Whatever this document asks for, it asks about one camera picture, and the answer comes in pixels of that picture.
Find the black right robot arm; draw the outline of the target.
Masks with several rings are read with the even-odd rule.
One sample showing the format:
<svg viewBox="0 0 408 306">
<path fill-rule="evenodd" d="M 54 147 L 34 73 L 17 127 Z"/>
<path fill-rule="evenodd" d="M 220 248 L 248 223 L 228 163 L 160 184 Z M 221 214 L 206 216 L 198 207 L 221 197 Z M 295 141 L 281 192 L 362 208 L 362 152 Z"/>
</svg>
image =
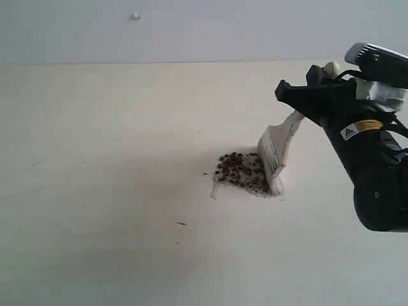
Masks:
<svg viewBox="0 0 408 306">
<path fill-rule="evenodd" d="M 393 134 L 407 128 L 393 112 L 356 99 L 357 79 L 330 77 L 319 66 L 306 86 L 281 80 L 275 97 L 325 131 L 353 183 L 354 209 L 371 231 L 407 228 L 407 149 Z"/>
</svg>

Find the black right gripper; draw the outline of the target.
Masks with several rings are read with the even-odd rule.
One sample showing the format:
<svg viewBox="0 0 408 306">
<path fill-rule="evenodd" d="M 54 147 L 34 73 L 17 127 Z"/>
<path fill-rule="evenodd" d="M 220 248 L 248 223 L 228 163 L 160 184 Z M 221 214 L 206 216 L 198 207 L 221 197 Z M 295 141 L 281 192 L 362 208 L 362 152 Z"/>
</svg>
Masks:
<svg viewBox="0 0 408 306">
<path fill-rule="evenodd" d="M 407 149 L 392 132 L 401 132 L 393 112 L 382 112 L 356 99 L 356 79 L 324 76 L 317 85 L 295 87 L 281 80 L 275 90 L 278 101 L 321 126 L 349 178 L 398 183 L 407 176 Z"/>
</svg>

